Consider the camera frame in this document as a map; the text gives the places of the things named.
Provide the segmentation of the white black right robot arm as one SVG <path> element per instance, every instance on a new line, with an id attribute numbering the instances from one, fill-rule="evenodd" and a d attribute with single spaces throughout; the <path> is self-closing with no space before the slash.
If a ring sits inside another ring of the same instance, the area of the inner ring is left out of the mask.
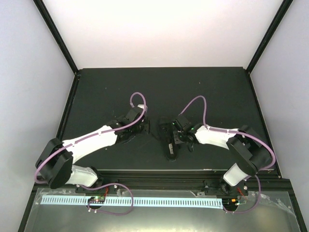
<path id="1" fill-rule="evenodd" d="M 230 195 L 237 184 L 260 170 L 272 167 L 276 161 L 273 150 L 264 143 L 252 128 L 222 129 L 209 125 L 193 125 L 183 115 L 172 122 L 177 130 L 177 138 L 189 145 L 214 145 L 229 150 L 235 163 L 219 181 L 222 194 Z"/>

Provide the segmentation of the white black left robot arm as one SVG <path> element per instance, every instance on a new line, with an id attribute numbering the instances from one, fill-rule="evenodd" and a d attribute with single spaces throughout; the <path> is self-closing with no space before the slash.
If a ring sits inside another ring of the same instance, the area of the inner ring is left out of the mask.
<path id="1" fill-rule="evenodd" d="M 37 173 L 51 189 L 63 185 L 79 185 L 98 193 L 104 182 L 94 167 L 77 166 L 85 156 L 115 144 L 125 143 L 137 134 L 148 132 L 147 107 L 138 105 L 107 125 L 84 136 L 61 141 L 50 140 L 36 162 Z"/>

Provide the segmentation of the black canvas shoe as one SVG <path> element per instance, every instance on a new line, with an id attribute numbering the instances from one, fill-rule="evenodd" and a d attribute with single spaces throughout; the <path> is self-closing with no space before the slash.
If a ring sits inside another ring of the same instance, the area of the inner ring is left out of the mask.
<path id="1" fill-rule="evenodd" d="M 160 117 L 158 120 L 157 129 L 164 155 L 167 160 L 175 161 L 178 156 L 179 146 L 174 140 L 174 130 L 171 120 L 168 117 Z"/>

